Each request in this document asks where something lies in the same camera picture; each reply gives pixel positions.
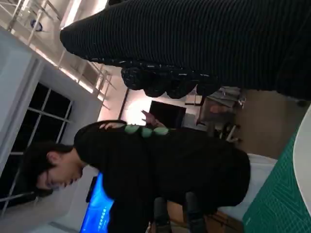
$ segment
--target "blue light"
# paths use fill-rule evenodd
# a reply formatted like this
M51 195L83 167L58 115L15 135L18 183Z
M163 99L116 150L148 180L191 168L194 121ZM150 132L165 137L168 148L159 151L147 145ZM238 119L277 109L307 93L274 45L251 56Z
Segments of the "blue light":
M81 233L107 233L111 200L103 189L103 175L99 173L91 201L81 227Z

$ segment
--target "man's hand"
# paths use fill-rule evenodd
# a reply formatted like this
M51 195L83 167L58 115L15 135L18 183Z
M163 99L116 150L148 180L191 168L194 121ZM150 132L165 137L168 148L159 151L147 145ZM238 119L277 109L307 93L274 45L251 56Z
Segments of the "man's hand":
M123 123L108 123L108 124L102 124L99 128L107 130L109 128L121 128L122 126L124 126Z
M142 110L141 112L146 117L146 119L143 119L143 121L146 121L147 124L151 124L153 126L155 126L157 124L157 121L156 121L156 118L155 118L154 115L152 115L151 113L146 112L145 110Z

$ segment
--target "window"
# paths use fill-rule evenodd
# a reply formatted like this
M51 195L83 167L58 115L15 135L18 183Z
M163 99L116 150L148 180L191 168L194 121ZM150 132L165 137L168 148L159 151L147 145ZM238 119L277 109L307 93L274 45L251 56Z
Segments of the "window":
M72 101L66 97L40 83L37 85L0 177L1 215L10 206L36 200L36 196L25 192L22 183L18 182L23 151L32 142L60 142L67 124L71 123L71 107Z

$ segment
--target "white tabletop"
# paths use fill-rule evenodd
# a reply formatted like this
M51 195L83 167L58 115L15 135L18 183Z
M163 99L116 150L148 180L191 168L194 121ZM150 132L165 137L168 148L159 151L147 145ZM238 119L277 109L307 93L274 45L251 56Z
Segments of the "white tabletop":
M298 130L293 162L297 184L311 216L311 106Z

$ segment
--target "young man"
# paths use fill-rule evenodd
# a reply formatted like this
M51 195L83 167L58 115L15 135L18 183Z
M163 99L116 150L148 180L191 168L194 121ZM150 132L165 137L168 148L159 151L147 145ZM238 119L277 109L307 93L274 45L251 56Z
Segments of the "young man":
M205 132L167 129L144 114L153 127L102 121L82 128L73 146L31 145L22 168L28 186L47 195L78 180L85 166L97 168L114 200L109 233L145 232L159 196L183 204L192 191L207 215L244 199L250 180L245 152Z

